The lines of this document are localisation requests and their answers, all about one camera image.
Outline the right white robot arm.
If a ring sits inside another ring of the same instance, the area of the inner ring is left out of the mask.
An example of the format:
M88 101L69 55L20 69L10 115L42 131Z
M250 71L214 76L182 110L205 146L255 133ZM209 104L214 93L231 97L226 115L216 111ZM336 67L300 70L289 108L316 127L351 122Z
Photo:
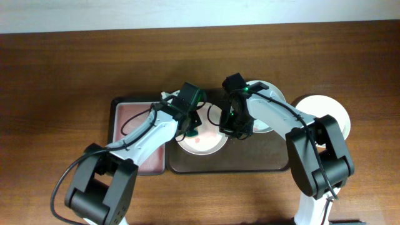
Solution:
M338 192L355 166L337 120L302 112L276 97L262 82L247 84L239 74L222 83L227 104L220 132L237 139L253 134L255 120L267 124L286 142L292 177L301 190L295 224L328 224Z

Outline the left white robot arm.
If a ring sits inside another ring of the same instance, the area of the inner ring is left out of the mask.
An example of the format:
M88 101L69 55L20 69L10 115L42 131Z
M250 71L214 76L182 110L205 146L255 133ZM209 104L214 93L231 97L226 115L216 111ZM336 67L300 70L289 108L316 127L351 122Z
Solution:
M76 172L65 206L89 224L126 224L139 166L163 144L201 125L197 110L205 98L186 82L177 95L152 103L142 124L120 140L89 145L67 169Z

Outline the white plate front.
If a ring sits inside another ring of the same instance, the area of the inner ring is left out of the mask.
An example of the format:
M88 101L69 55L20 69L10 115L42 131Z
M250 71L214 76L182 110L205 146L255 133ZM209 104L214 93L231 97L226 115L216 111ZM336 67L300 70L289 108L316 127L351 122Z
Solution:
M341 129L344 139L347 139L351 130L351 120L344 106L337 100L323 95L301 96L293 102L293 106L310 115L319 118L330 115L335 118Z

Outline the green and yellow sponge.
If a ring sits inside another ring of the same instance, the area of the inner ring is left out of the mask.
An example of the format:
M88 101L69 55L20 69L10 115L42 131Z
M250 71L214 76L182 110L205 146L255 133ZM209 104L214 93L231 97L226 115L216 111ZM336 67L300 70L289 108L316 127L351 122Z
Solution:
M197 129L192 129L192 130L189 130L188 132L186 132L184 135L185 135L186 137L191 138L191 137L197 136L198 134L199 134L199 133L198 133L198 130L197 130Z

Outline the white plate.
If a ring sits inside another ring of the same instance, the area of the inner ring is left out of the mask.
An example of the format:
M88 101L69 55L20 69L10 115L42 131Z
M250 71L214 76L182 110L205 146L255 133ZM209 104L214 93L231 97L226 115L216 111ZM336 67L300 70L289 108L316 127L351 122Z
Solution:
M284 94L272 83L267 82L267 81L262 81L262 80L252 80L252 81L247 81L246 84L248 85L253 85L258 82L261 82L269 87L269 90L272 92L271 94L267 94L267 96L272 97L272 98L278 98L280 101L286 102L286 99L284 97ZM266 123L262 122L259 119L256 119L253 124L253 132L254 133L269 133L273 131L273 129L268 126Z
M323 95L301 96L293 102L293 106L310 115L319 118L330 115L335 118L341 129L344 139L347 139L351 130L351 120L344 106L337 100Z
M219 102L218 92L208 90L206 93L206 103L200 100L197 110L202 124L195 129L198 135L195 137L183 137L180 135L166 144L168 152L182 150L185 153L195 156L205 156L216 153L228 141L228 137L219 131L221 115L221 103Z

